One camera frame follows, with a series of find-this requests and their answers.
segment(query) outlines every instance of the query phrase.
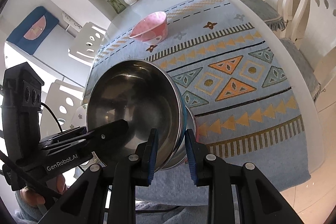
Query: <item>green triangle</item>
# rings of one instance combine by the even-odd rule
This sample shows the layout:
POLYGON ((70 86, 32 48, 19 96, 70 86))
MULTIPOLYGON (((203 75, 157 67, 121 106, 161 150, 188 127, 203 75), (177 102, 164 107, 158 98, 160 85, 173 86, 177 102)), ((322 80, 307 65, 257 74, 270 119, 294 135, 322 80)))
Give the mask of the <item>green triangle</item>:
POLYGON ((209 104, 209 102, 190 91, 183 93, 182 98, 184 99, 185 105, 189 108, 203 106, 209 104))
POLYGON ((267 63, 272 63, 274 54, 272 53, 271 49, 269 47, 264 48, 262 50, 259 51, 255 51, 255 52, 250 52, 249 55, 258 58, 262 61, 265 61, 267 63))
POLYGON ((264 80, 264 83, 262 84, 263 88, 266 88, 270 85, 275 85, 278 83, 281 83, 287 79, 284 71, 282 68, 277 68, 274 66, 271 66, 271 68, 268 71, 268 74, 264 80))
POLYGON ((184 73, 181 73, 180 75, 175 75, 172 77, 175 83, 184 86, 187 88, 190 83, 196 78, 196 76, 200 73, 200 71, 203 68, 198 68, 194 70, 190 70, 184 73))

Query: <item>chair seat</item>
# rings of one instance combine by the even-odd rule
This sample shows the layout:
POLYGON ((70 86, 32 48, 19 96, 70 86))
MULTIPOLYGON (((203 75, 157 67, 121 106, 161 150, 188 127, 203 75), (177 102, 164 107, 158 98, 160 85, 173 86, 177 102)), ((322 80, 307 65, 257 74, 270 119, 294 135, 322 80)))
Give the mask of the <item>chair seat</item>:
POLYGON ((257 14, 272 31, 286 28, 285 21, 268 3, 263 0, 240 0, 254 13, 257 14))
POLYGON ((311 97, 316 101, 320 94, 320 83, 314 75, 312 67, 309 65, 303 54, 297 49, 294 43, 288 38, 280 39, 282 45, 286 48, 290 56, 293 58, 295 64, 299 68, 304 81, 310 91, 311 97))

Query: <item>silver bolt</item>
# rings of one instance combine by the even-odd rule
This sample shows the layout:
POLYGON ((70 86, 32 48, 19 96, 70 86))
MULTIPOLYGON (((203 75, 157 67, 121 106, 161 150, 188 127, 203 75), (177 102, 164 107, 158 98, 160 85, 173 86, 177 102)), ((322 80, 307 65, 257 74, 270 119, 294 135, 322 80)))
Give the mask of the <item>silver bolt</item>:
POLYGON ((207 160, 215 160, 216 156, 214 154, 207 154, 205 157, 207 160))
POLYGON ((253 170, 255 168, 255 165, 253 163, 248 162, 245 164, 245 167, 248 170, 253 170))
POLYGON ((99 170, 99 165, 98 164, 93 164, 90 166, 90 171, 92 172, 97 172, 99 170))
POLYGON ((139 156, 137 154, 132 154, 128 157, 130 161, 136 161, 138 160, 139 156))

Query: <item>table runner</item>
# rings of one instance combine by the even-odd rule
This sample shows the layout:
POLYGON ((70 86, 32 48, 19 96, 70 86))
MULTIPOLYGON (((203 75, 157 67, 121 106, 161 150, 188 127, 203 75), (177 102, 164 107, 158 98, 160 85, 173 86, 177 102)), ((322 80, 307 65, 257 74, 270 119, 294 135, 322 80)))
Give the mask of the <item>table runner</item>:
MULTIPOLYGON (((253 162, 282 191, 310 178, 305 127, 284 71, 258 30, 229 0, 187 0, 167 10, 168 37, 155 46, 128 38, 100 48, 84 103, 103 73, 138 58, 168 72, 195 115, 199 141, 228 163, 253 162)), ((140 200, 207 204, 188 164, 158 171, 140 200)))

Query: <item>stainless steel bowl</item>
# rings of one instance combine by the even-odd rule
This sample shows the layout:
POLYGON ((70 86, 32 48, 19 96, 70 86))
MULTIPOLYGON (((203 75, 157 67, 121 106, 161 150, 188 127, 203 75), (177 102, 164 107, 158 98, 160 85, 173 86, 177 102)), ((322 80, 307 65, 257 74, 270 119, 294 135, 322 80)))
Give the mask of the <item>stainless steel bowl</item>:
POLYGON ((152 128, 159 133, 155 170, 162 168, 179 148, 186 126, 185 106, 170 76, 144 60, 114 65, 98 80, 87 107, 87 129, 124 119, 128 132, 115 135, 95 151, 105 164, 117 163, 146 142, 152 128))
MULTIPOLYGON (((190 111, 188 107, 185 107, 185 108, 187 110, 186 129, 192 129, 194 131, 194 134, 196 135, 196 122, 195 122, 194 115, 192 114, 192 112, 190 111)), ((185 150, 184 139, 183 139, 180 147, 178 148, 174 156, 169 160, 169 162, 167 162, 164 165, 164 167, 161 168, 161 170, 167 170, 167 169, 174 168, 180 165, 181 163, 183 163, 186 159, 187 159, 187 152, 185 150)))

